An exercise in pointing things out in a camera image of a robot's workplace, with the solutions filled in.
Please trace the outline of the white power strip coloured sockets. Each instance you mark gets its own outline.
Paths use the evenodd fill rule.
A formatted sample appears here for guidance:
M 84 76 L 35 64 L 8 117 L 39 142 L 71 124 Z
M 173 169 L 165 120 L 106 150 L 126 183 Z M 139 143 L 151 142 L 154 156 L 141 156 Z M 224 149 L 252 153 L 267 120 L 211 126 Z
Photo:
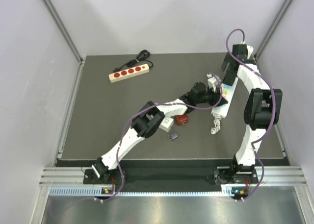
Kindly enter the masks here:
M 235 78 L 235 81 L 232 86 L 222 83 L 222 97 L 225 100 L 227 100 L 228 103 L 213 108 L 211 111 L 212 115 L 219 115 L 221 118 L 226 118 L 230 105 L 231 105 L 233 95 L 235 93 L 237 82 L 238 82 L 238 77 Z

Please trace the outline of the black adapter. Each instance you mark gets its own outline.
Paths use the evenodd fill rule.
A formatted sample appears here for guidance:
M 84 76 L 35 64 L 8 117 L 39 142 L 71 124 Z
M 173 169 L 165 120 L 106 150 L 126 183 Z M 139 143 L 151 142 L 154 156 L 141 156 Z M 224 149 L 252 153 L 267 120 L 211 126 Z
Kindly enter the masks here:
M 237 78 L 237 73 L 234 71 L 226 71 L 223 84 L 232 86 Z

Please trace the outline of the red patterned plug adapter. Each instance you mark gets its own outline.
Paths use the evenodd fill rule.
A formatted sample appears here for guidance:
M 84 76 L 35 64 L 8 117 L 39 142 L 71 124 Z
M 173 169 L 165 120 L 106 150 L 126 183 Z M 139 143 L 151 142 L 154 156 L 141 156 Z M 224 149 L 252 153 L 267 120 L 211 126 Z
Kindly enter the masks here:
M 183 114 L 183 115 L 176 115 L 174 117 L 174 120 L 177 126 L 184 126 L 188 123 L 189 118 L 187 114 Z

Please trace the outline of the white cube socket adapter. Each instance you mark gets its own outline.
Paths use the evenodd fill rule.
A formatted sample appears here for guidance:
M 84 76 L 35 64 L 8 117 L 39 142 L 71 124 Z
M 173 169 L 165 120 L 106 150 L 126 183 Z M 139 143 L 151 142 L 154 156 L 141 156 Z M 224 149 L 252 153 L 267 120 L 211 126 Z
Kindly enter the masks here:
M 171 117 L 165 117 L 161 124 L 159 125 L 159 128 L 165 132 L 169 132 L 174 124 L 174 119 Z

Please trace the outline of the black plug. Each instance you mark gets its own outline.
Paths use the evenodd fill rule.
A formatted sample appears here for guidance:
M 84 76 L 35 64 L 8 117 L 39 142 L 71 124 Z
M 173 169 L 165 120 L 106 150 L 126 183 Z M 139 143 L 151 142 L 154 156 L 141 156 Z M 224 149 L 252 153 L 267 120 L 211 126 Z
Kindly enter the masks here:
M 176 132 L 173 132 L 173 133 L 168 135 L 168 140 L 174 141 L 174 140 L 178 139 L 178 137 L 179 137 L 179 135 Z

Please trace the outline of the beige power strip red sockets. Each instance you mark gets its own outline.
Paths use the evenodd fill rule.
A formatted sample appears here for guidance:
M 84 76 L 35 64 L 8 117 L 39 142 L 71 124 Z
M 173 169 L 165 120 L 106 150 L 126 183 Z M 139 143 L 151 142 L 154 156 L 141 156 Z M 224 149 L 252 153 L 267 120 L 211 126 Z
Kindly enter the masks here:
M 127 70 L 118 71 L 108 75 L 111 83 L 122 81 L 131 77 L 146 74 L 150 71 L 148 64 L 142 64 L 139 66 L 131 67 Z

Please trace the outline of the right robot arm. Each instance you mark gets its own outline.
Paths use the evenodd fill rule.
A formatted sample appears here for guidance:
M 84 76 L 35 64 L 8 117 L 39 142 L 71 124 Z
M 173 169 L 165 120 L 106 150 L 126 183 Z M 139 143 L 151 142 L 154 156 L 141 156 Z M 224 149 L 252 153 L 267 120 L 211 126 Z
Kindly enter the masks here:
M 243 113 L 246 130 L 241 146 L 230 167 L 217 175 L 223 184 L 255 181 L 257 152 L 265 134 L 279 120 L 283 92 L 273 89 L 264 80 L 250 58 L 252 50 L 244 43 L 233 45 L 221 66 L 226 72 L 222 89 L 228 102 L 233 98 L 238 81 L 243 82 L 249 93 Z

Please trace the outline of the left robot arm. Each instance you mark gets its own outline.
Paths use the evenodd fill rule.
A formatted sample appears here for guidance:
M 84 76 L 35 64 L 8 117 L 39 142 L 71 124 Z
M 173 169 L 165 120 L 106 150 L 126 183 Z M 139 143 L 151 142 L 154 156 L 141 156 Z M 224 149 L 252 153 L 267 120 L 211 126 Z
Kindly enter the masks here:
M 165 118 L 181 116 L 191 111 L 209 110 L 227 104 L 222 97 L 222 86 L 218 80 L 209 81 L 209 87 L 197 82 L 191 91 L 166 103 L 147 102 L 132 116 L 122 131 L 120 140 L 93 164 L 94 177 L 100 183 L 111 179 L 111 171 L 121 169 L 120 160 L 138 143 L 153 136 Z

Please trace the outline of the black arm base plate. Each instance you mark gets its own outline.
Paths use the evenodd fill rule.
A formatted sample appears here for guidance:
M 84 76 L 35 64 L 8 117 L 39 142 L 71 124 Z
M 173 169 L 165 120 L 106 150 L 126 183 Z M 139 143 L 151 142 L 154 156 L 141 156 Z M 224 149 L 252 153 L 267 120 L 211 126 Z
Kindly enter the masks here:
M 209 184 L 257 184 L 257 172 L 232 175 L 229 168 L 129 168 L 114 169 L 98 178 L 93 169 L 87 169 L 83 184 L 131 184 L 135 181 L 204 181 Z

